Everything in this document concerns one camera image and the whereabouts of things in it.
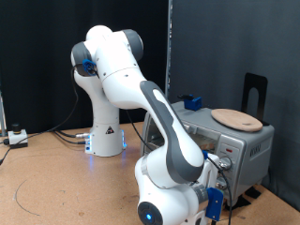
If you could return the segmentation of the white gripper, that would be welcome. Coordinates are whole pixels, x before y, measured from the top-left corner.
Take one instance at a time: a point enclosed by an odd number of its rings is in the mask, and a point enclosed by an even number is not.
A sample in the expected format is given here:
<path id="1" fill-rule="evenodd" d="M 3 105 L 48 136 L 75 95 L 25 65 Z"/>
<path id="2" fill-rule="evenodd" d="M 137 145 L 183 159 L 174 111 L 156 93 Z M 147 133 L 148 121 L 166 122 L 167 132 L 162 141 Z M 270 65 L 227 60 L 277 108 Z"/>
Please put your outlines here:
<path id="1" fill-rule="evenodd" d="M 208 155 L 208 159 L 204 161 L 202 174 L 198 181 L 206 188 L 214 188 L 218 177 L 219 157 L 213 154 Z"/>

